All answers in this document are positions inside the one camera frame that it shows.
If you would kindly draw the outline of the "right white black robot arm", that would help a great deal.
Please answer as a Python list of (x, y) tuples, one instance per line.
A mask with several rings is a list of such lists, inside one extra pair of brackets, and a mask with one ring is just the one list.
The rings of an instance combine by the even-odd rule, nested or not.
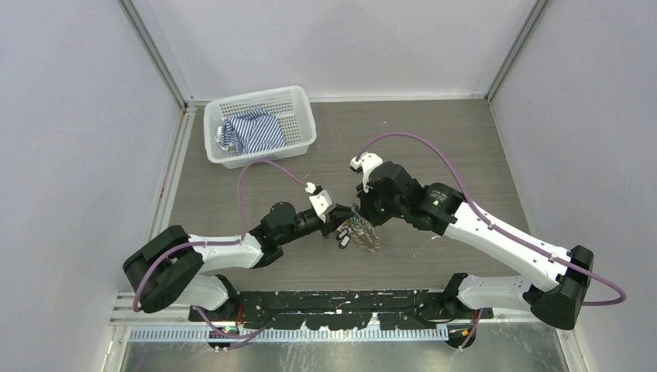
[(516, 271), (511, 277), (454, 274), (445, 286), (442, 307), (453, 318), (480, 308), (532, 313), (557, 329), (572, 330), (583, 307), (593, 252), (568, 250), (536, 239), (487, 212), (477, 215), (464, 194), (443, 183), (421, 185), (401, 165), (364, 154), (350, 161), (362, 175), (356, 187), (359, 211), (373, 226), (403, 219), (420, 231), (472, 246)]

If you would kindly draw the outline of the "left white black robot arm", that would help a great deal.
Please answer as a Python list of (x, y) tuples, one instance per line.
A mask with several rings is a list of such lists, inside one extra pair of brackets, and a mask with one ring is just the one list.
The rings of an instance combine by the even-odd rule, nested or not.
[(135, 292), (132, 310), (150, 314), (181, 304), (230, 320), (238, 308), (236, 290), (219, 270), (269, 266), (283, 256), (285, 244), (313, 233), (326, 237), (352, 217), (353, 210), (344, 205), (318, 215), (313, 208), (299, 212), (289, 202), (278, 202), (245, 236), (197, 236), (170, 226), (122, 265)]

